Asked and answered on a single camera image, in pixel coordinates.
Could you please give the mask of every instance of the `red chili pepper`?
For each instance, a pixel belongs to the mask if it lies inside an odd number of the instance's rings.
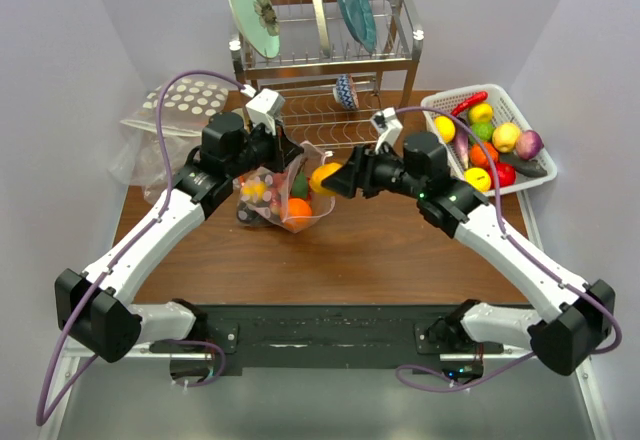
[[[451,110],[451,115],[457,117],[462,112],[464,112],[467,108],[471,108],[478,103],[484,102],[487,98],[489,98],[489,94],[487,92],[478,92],[471,95],[464,102],[459,104],[456,108]]]

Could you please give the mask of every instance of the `eggplant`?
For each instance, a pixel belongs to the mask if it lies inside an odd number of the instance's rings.
[[[531,178],[540,178],[548,172],[535,160],[522,160],[515,153],[501,153],[500,161],[511,165],[516,172]]]
[[[464,118],[456,116],[465,125],[468,125]],[[456,134],[453,137],[453,151],[456,153],[462,168],[466,171],[469,168],[469,134],[456,125]]]

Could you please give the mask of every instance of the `cable clip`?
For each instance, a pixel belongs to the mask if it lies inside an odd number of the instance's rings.
[[[256,96],[256,89],[251,85],[245,84],[244,87],[242,87],[242,90],[240,90],[240,93],[245,97],[253,98]]]

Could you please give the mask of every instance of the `orange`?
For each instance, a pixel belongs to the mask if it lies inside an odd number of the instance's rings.
[[[326,165],[321,165],[316,168],[311,174],[311,179],[309,180],[309,186],[311,190],[320,195],[326,195],[329,197],[333,197],[335,195],[334,192],[328,190],[322,186],[322,181],[336,173],[338,170],[342,168],[342,165],[336,162],[327,163]]]
[[[491,159],[493,163],[498,163],[499,154],[493,145],[489,142],[484,142],[483,145],[489,150],[489,155],[491,155]],[[471,151],[469,152],[469,160],[476,167],[480,168],[489,168],[489,160],[487,160],[487,156],[484,154],[480,145],[474,145],[471,147]]]
[[[280,209],[280,220],[285,226],[294,231],[302,230],[306,227],[311,220],[309,218],[311,215],[313,215],[311,206],[301,198],[290,198],[286,212],[284,208]]]

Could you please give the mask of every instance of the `teal plate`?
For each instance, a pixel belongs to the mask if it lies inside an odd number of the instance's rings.
[[[233,20],[242,36],[260,55],[280,52],[280,25],[270,0],[229,0]]]
[[[338,0],[338,5],[351,36],[373,53],[377,43],[376,23],[369,0]]]

